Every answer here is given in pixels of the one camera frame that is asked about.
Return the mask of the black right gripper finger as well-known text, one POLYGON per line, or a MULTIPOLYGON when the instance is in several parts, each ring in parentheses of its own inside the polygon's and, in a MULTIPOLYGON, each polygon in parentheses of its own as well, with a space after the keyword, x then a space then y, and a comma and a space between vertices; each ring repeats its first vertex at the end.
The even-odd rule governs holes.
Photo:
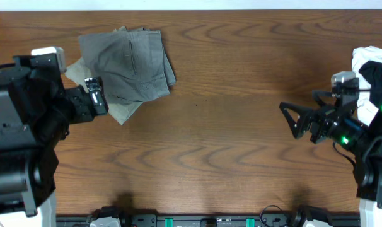
POLYGON ((300 139, 309 130, 314 110, 312 108, 280 102, 279 108, 284 115, 292 135, 300 139))
POLYGON ((312 98, 314 99, 314 101, 320 107, 326 105, 326 103, 323 100, 323 97, 333 98, 333 95, 332 95, 331 91, 313 90, 311 94, 312 94, 312 98))

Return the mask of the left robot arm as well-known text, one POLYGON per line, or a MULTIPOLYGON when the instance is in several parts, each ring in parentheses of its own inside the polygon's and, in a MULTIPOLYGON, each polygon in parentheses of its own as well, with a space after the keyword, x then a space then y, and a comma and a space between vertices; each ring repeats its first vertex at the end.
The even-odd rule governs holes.
POLYGON ((105 115, 100 78, 65 88, 55 53, 0 65, 0 226, 55 226, 57 143, 72 124, 105 115))

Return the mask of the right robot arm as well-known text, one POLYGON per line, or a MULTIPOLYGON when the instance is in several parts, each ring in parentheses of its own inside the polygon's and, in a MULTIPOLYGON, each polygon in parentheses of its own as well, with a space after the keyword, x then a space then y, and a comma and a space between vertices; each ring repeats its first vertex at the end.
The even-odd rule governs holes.
POLYGON ((331 104, 325 103, 322 96, 331 93, 313 92, 317 109, 286 102, 279 108, 295 139, 309 132, 312 143, 330 139, 333 147, 340 146, 354 155, 348 161, 357 184, 360 225, 382 226, 382 107, 366 125, 354 117, 355 100, 348 102, 347 95, 340 95, 331 104))

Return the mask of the grey shorts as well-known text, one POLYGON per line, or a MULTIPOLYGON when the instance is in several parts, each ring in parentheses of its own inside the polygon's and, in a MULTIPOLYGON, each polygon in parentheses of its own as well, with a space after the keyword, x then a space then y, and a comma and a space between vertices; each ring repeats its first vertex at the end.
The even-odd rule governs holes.
POLYGON ((176 76, 159 30, 115 30, 78 37, 84 65, 106 96, 149 102, 170 94, 176 76))

